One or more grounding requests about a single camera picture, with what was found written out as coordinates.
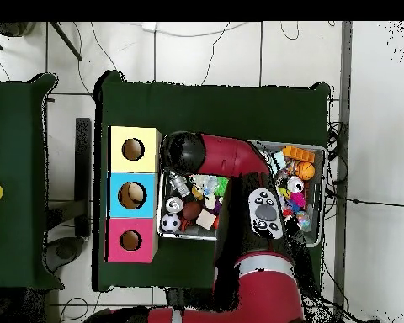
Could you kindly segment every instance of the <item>round hole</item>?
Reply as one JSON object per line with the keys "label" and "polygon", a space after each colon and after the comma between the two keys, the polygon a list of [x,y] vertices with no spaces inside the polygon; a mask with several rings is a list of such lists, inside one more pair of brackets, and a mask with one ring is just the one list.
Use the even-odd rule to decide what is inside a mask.
{"label": "round hole", "polygon": [[144,156],[145,147],[139,139],[127,139],[122,147],[123,156],[130,161],[138,161]]}
{"label": "round hole", "polygon": [[138,250],[141,247],[141,243],[141,235],[134,230],[125,231],[120,237],[120,244],[125,250]]}
{"label": "round hole", "polygon": [[138,182],[126,182],[118,192],[118,200],[127,209],[139,209],[146,201],[146,190]]}

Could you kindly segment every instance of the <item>dark green mat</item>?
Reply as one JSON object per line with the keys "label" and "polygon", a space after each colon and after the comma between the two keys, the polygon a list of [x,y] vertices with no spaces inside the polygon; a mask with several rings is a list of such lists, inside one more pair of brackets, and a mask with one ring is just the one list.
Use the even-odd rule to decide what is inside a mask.
{"label": "dark green mat", "polygon": [[43,102],[51,74],[0,82],[0,287],[62,288],[42,262],[45,216]]}
{"label": "dark green mat", "polygon": [[[326,146],[327,100],[325,83],[313,88],[188,87],[166,83],[125,82],[116,71],[96,84],[95,142],[101,142],[100,181],[95,181],[94,216],[105,212],[107,128],[110,125],[155,127],[162,134],[187,130],[249,140],[268,140]],[[152,264],[104,262],[104,216],[100,236],[94,237],[93,287],[116,286],[211,287],[214,243],[159,239]],[[321,245],[311,249],[319,283]]]}

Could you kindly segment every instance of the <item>shape sorter box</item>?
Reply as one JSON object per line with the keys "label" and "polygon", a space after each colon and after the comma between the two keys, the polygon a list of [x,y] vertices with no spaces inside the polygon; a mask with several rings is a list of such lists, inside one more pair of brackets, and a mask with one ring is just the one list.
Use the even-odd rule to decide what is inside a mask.
{"label": "shape sorter box", "polygon": [[155,128],[110,126],[111,172],[158,172],[161,141]]}
{"label": "shape sorter box", "polygon": [[[123,195],[129,194],[126,184],[135,183],[142,188],[145,200],[137,208],[126,208]],[[109,180],[110,218],[153,218],[157,208],[157,173],[111,172]]]}
{"label": "shape sorter box", "polygon": [[[152,262],[158,247],[155,225],[156,218],[111,218],[107,232],[106,262]],[[135,250],[126,249],[129,248],[129,242],[125,242],[124,239],[129,232],[139,238],[137,246],[130,246],[130,249]]]}

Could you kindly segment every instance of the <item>pink box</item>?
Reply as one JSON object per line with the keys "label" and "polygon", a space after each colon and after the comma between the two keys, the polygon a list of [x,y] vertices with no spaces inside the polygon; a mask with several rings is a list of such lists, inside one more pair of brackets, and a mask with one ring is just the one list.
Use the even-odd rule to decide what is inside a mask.
{"label": "pink box", "polygon": [[[157,251],[156,218],[110,218],[108,256],[106,262],[150,263]],[[121,245],[121,236],[128,230],[137,232],[141,243],[137,250],[126,250]]]}

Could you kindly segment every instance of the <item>soccer ball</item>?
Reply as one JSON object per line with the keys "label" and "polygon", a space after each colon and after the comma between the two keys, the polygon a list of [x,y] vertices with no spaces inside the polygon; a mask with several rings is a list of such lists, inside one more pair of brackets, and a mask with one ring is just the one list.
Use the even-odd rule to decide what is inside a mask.
{"label": "soccer ball", "polygon": [[162,229],[167,233],[174,233],[178,230],[181,220],[174,213],[165,214],[162,218]]}

